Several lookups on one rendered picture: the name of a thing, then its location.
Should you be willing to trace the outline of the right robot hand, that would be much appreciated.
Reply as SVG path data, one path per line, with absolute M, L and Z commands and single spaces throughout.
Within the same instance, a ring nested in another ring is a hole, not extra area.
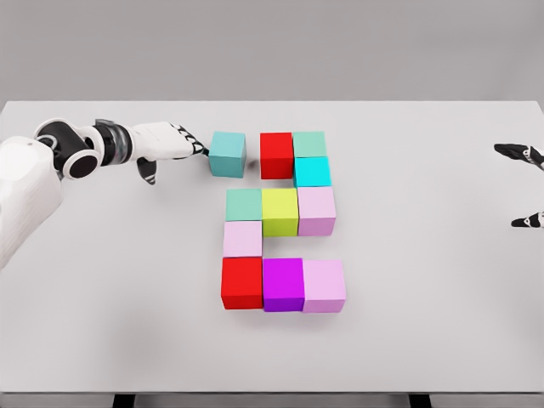
M 511 160 L 529 163 L 544 172 L 544 150 L 527 144 L 494 144 L 495 152 Z M 516 218 L 511 222 L 513 228 L 544 229 L 544 210 L 530 216 Z

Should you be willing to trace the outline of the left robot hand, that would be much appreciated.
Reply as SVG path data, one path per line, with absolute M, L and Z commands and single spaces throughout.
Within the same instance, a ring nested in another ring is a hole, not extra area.
M 132 151 L 129 160 L 136 162 L 140 177 L 156 183 L 159 161 L 183 160 L 191 156 L 208 156 L 209 149 L 184 127 L 170 122 L 153 122 L 129 129 Z

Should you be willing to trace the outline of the teal block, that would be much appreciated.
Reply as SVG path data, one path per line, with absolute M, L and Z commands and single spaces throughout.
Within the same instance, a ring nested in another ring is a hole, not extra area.
M 242 179 L 247 158 L 245 134 L 216 131 L 208 158 L 213 176 Z

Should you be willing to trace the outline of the mint green block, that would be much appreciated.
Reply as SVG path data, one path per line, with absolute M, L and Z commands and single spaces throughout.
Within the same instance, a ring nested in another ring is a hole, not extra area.
M 262 192 L 260 189 L 229 189 L 226 191 L 227 221 L 261 221 Z
M 293 153 L 295 158 L 326 156 L 326 138 L 322 131 L 293 132 Z

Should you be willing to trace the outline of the red block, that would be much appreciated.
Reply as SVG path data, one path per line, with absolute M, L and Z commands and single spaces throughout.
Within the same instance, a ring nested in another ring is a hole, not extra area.
M 223 258 L 220 296 L 225 309 L 262 309 L 263 259 Z
M 293 165 L 291 133 L 260 133 L 261 179 L 291 179 Z

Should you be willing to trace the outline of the light pink block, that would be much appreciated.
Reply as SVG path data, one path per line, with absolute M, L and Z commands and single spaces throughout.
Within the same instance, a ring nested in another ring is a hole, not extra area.
M 304 259 L 304 313 L 339 313 L 346 302 L 343 263 L 339 259 Z
M 227 221 L 224 223 L 223 256 L 244 258 L 263 256 L 261 221 Z
M 298 235 L 332 235 L 337 218 L 332 187 L 300 187 L 297 189 L 297 198 Z

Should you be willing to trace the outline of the yellow-green block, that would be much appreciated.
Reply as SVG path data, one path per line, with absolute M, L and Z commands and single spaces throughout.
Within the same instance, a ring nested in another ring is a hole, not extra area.
M 262 189 L 264 237 L 297 236 L 298 192 L 295 188 Z

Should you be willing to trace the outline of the cyan block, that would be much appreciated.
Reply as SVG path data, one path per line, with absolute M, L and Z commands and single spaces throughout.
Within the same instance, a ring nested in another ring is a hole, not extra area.
M 328 158 L 297 157 L 294 160 L 293 183 L 296 188 L 331 186 Z

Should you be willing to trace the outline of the magenta purple block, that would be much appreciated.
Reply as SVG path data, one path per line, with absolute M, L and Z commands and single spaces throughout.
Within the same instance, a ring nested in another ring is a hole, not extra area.
M 305 299 L 301 258 L 263 259 L 263 310 L 302 311 Z

